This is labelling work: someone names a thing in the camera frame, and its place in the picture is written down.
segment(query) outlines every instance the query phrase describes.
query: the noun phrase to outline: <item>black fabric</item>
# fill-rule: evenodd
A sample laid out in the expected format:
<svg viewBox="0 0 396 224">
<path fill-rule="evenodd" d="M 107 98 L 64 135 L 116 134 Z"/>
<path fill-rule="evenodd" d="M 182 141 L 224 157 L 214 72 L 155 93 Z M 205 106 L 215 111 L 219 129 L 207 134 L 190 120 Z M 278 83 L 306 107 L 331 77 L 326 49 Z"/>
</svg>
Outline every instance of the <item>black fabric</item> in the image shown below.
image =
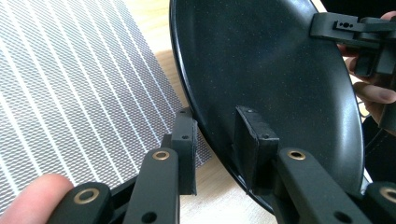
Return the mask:
<svg viewBox="0 0 396 224">
<path fill-rule="evenodd" d="M 322 0 L 327 11 L 351 16 L 379 18 L 396 9 L 395 0 Z"/>
<path fill-rule="evenodd" d="M 396 137 L 378 129 L 372 118 L 363 122 L 365 167 L 374 181 L 396 183 Z"/>
</svg>

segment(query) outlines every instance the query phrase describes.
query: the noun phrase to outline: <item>gray placemat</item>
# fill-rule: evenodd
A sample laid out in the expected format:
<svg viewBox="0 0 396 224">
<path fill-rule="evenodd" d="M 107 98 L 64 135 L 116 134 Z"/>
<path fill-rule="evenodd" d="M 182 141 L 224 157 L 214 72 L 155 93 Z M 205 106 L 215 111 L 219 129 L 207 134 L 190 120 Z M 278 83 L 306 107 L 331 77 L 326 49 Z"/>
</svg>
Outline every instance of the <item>gray placemat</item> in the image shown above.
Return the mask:
<svg viewBox="0 0 396 224">
<path fill-rule="evenodd" d="M 111 188 L 137 175 L 181 108 L 117 0 L 0 0 L 0 103 L 0 214 L 45 173 Z"/>
</svg>

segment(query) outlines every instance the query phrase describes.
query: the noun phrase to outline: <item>wooden table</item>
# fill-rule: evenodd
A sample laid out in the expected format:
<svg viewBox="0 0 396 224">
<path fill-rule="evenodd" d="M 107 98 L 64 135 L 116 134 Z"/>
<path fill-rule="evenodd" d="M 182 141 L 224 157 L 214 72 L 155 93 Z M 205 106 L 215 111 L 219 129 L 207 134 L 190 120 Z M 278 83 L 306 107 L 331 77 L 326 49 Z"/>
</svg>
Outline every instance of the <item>wooden table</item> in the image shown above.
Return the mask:
<svg viewBox="0 0 396 224">
<path fill-rule="evenodd" d="M 325 11 L 319 0 L 313 2 L 319 11 Z M 187 106 L 169 35 L 169 1 L 126 0 L 126 5 L 180 101 Z M 275 217 L 251 200 L 212 155 L 197 170 L 198 195 L 181 197 L 181 223 L 276 223 Z"/>
</svg>

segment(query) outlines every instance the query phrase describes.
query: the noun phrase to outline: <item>black tray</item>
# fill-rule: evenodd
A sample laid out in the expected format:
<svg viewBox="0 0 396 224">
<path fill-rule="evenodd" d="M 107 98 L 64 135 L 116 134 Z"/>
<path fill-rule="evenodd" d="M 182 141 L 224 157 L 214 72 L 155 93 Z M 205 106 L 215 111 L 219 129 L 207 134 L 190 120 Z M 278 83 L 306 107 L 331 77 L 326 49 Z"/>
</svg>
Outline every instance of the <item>black tray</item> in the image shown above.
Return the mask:
<svg viewBox="0 0 396 224">
<path fill-rule="evenodd" d="M 356 98 L 335 44 L 309 37 L 316 12 L 308 0 L 171 2 L 174 53 L 191 110 L 243 189 L 231 147 L 237 105 L 259 111 L 281 147 L 309 151 L 344 190 L 360 190 Z M 270 192 L 249 195 L 272 211 Z"/>
</svg>

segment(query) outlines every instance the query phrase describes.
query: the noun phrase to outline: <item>human hand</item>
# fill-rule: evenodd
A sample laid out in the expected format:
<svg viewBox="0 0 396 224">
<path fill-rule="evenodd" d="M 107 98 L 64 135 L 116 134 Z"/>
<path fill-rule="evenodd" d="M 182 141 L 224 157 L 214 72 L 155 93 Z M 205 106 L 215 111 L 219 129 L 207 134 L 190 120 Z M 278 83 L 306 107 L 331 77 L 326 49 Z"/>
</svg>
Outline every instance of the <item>human hand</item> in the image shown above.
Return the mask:
<svg viewBox="0 0 396 224">
<path fill-rule="evenodd" d="M 0 224 L 47 223 L 52 211 L 73 188 L 62 175 L 42 175 L 30 183 L 0 217 Z"/>
<path fill-rule="evenodd" d="M 386 13 L 381 17 L 384 20 L 390 20 L 396 16 L 396 11 Z M 339 46 L 343 56 L 350 57 L 346 59 L 346 67 L 349 74 L 359 78 L 361 82 L 356 82 L 353 89 L 356 95 L 361 98 L 368 112 L 372 115 L 376 123 L 379 123 L 385 104 L 396 102 L 396 92 L 387 89 L 391 77 L 374 75 L 372 77 L 360 77 L 356 75 L 355 65 L 359 57 L 356 51 L 349 50 L 345 46 Z"/>
</svg>

